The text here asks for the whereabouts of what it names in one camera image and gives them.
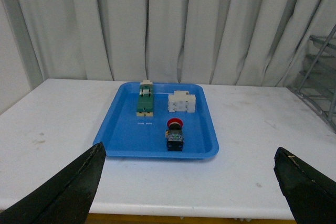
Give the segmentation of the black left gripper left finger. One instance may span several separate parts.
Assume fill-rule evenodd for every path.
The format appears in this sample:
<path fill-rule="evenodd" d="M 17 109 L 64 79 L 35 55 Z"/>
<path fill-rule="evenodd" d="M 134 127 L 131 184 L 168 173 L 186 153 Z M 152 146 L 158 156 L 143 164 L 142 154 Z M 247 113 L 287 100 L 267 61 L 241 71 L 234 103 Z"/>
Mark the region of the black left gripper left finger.
<path fill-rule="evenodd" d="M 32 193 L 1 212 L 1 223 L 85 223 L 106 150 L 95 144 Z"/>

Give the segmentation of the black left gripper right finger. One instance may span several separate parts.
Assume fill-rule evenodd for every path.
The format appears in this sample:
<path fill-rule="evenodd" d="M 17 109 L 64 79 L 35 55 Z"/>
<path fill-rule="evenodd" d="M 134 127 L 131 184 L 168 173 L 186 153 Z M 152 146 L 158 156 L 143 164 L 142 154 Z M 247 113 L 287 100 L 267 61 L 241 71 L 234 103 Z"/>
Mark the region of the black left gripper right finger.
<path fill-rule="evenodd" d="M 335 223 L 335 181 L 283 147 L 274 172 L 296 223 Z"/>

